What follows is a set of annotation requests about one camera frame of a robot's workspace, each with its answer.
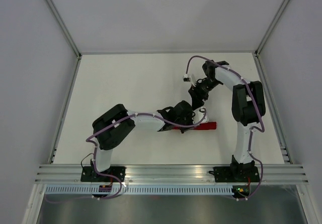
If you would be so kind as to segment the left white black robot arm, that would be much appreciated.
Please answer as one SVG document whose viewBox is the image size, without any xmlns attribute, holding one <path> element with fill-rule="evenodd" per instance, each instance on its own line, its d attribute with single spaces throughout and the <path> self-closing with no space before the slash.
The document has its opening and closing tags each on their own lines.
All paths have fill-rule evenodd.
<svg viewBox="0 0 322 224">
<path fill-rule="evenodd" d="M 137 128 L 150 131 L 169 131 L 174 127 L 186 130 L 187 125 L 194 124 L 195 113 L 192 106 L 181 101 L 174 107 L 166 107 L 149 115 L 134 113 L 124 105 L 117 104 L 101 115 L 92 123 L 95 143 L 98 145 L 92 176 L 100 182 L 110 176 L 111 156 L 116 148 L 129 133 Z"/>
</svg>

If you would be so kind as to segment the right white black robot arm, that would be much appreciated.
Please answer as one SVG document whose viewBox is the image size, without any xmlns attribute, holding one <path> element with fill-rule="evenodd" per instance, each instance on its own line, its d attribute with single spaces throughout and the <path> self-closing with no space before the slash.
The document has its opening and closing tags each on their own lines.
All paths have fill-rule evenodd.
<svg viewBox="0 0 322 224">
<path fill-rule="evenodd" d="M 190 82 L 188 90 L 194 110 L 201 108 L 209 97 L 209 92 L 218 85 L 224 85 L 232 92 L 231 112 L 237 122 L 237 139 L 231 163 L 227 167 L 214 167 L 210 174 L 215 182 L 259 182 L 257 159 L 252 154 L 255 131 L 264 132 L 262 117 L 266 113 L 263 86 L 260 81 L 248 81 L 234 71 L 228 62 L 207 60 L 202 65 L 206 75 L 195 80 L 186 72 L 185 82 Z"/>
</svg>

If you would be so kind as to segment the red cloth napkin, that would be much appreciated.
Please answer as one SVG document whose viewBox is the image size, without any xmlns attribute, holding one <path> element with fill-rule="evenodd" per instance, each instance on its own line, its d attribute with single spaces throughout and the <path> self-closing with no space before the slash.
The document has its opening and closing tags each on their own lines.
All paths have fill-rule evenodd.
<svg viewBox="0 0 322 224">
<path fill-rule="evenodd" d="M 182 132 L 188 131 L 188 130 L 216 130 L 217 129 L 217 122 L 216 121 L 210 121 L 210 122 L 203 122 L 199 125 L 193 125 L 191 127 L 178 127 L 174 126 L 172 127 L 172 130 L 179 130 Z"/>
</svg>

